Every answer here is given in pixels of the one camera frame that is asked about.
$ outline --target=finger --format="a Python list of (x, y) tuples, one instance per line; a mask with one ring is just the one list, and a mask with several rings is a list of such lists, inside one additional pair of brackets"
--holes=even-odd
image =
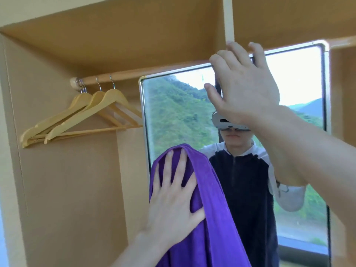
[(189, 197), (189, 199), (192, 197), (193, 191), (196, 188), (196, 186), (197, 186), (197, 178), (195, 176), (195, 172), (193, 172), (187, 184), (184, 187), (185, 193), (187, 194), (187, 197)]
[(184, 177), (186, 165), (187, 165), (187, 152), (182, 148), (172, 186), (176, 188), (182, 187), (182, 180)]
[(154, 185), (153, 185), (152, 197), (155, 197), (160, 189), (161, 189), (161, 183), (159, 181), (159, 163), (157, 163), (156, 170), (154, 171)]
[(163, 180), (162, 180), (162, 189), (167, 188), (171, 185), (172, 179), (172, 157), (173, 150), (169, 151), (166, 154), (166, 160), (164, 162), (163, 168)]
[(230, 50), (219, 50), (216, 54), (220, 55), (231, 70), (241, 67), (241, 63), (236, 58), (235, 54)]
[(236, 42), (231, 42), (226, 45), (226, 48), (235, 54), (235, 56), (243, 66), (249, 67), (252, 65), (251, 59), (247, 51), (240, 44)]
[(212, 69), (219, 79), (224, 80), (229, 76), (231, 69), (224, 58), (222, 58), (219, 54), (212, 55), (209, 59), (209, 62), (211, 63)]
[(198, 211), (192, 214), (189, 221), (190, 231), (195, 229), (199, 225), (199, 223), (202, 222), (204, 219), (205, 219), (205, 211), (204, 211), (204, 207), (202, 207)]
[(249, 47), (253, 51), (253, 57), (255, 58), (255, 66), (267, 67), (267, 60), (265, 51), (260, 44), (250, 42)]
[(210, 102), (214, 105), (216, 110), (221, 109), (224, 101), (221, 95), (215, 89), (215, 87), (210, 83), (205, 83), (204, 88), (207, 91), (207, 97), (209, 98)]

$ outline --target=forearm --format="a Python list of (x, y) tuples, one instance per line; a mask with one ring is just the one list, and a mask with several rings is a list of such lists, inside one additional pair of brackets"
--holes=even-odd
[(165, 252), (159, 240), (141, 232), (111, 267), (155, 267)]
[(268, 139), (263, 136), (263, 133), (256, 132), (256, 137), (266, 149), (271, 163), (274, 167), (274, 175), (276, 180), (281, 184), (301, 187), (306, 186), (308, 182), (297, 171), (291, 160), (275, 145), (271, 144)]
[(356, 236), (356, 148), (278, 106), (247, 124), (292, 162)]

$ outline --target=sky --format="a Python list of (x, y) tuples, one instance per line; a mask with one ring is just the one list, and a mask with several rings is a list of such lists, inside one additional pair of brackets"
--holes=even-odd
[[(267, 63), (278, 85), (281, 105), (309, 103), (322, 97), (322, 53), (310, 47), (267, 56)], [(215, 85), (211, 67), (175, 74), (178, 80), (197, 89), (204, 83)]]

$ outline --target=closet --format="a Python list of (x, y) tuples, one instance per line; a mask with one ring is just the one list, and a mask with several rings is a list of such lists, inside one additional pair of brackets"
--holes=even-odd
[[(11, 267), (109, 266), (144, 223), (141, 127), (21, 146), (27, 129), (79, 94), (72, 78), (84, 79), (90, 94), (114, 83), (141, 110), (140, 76), (207, 62), (227, 40), (273, 49), (326, 39), (332, 132), (356, 145), (356, 43), (340, 39), (356, 35), (356, 0), (1, 3), (0, 204)], [(69, 131), (107, 127), (93, 115)], [(332, 215), (336, 267), (356, 266), (356, 242), (346, 236)]]

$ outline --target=white vr headset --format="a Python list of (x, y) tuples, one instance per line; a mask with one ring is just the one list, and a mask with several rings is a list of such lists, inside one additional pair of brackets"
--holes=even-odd
[(212, 114), (212, 124), (217, 128), (221, 130), (229, 129), (229, 128), (234, 128), (242, 131), (250, 131), (250, 129), (247, 126), (244, 125), (236, 125), (234, 123), (230, 123), (228, 120), (226, 120), (223, 116), (221, 116), (217, 111)]

